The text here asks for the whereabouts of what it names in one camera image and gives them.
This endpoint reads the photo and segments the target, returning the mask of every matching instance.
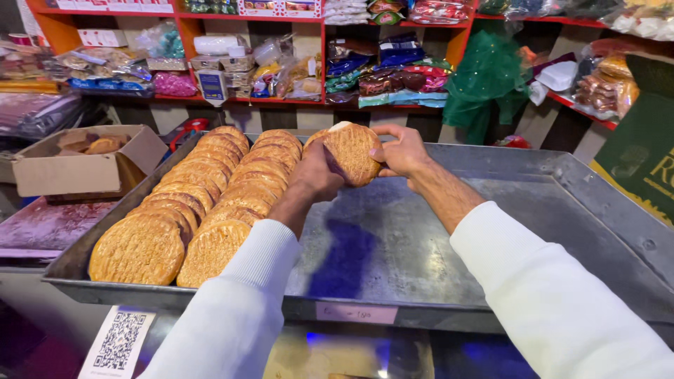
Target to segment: human hand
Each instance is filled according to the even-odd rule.
[[[341,175],[330,171],[323,142],[312,142],[290,176],[288,189],[300,188],[313,203],[329,202],[337,197],[337,190],[344,185]]]
[[[388,166],[379,172],[379,176],[404,176],[408,179],[407,186],[417,192],[414,178],[433,162],[423,146],[419,132],[416,129],[395,124],[373,126],[370,129],[378,136],[391,135],[398,139],[384,142],[381,149],[370,150],[372,159]]]

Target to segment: steel tray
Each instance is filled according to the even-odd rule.
[[[92,282],[98,238],[150,193],[201,135],[128,193],[43,278],[83,303],[182,310],[195,289]],[[249,134],[251,140],[257,135]],[[426,144],[429,154],[546,241],[563,245],[670,343],[674,231],[565,152]],[[449,235],[405,179],[376,179],[315,204],[290,274],[286,318],[315,320],[316,301],[397,305],[395,325],[503,332]]]

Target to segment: handwritten price tag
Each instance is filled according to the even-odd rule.
[[[316,302],[316,320],[393,324],[398,307]]]

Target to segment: white sweater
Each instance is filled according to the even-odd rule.
[[[472,210],[450,243],[542,378],[674,378],[674,353],[644,321],[563,247],[496,203]],[[285,225],[256,223],[222,274],[197,291],[140,378],[261,378],[300,250]]]

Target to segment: qr code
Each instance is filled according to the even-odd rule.
[[[117,312],[96,355],[94,367],[124,370],[146,315]]]

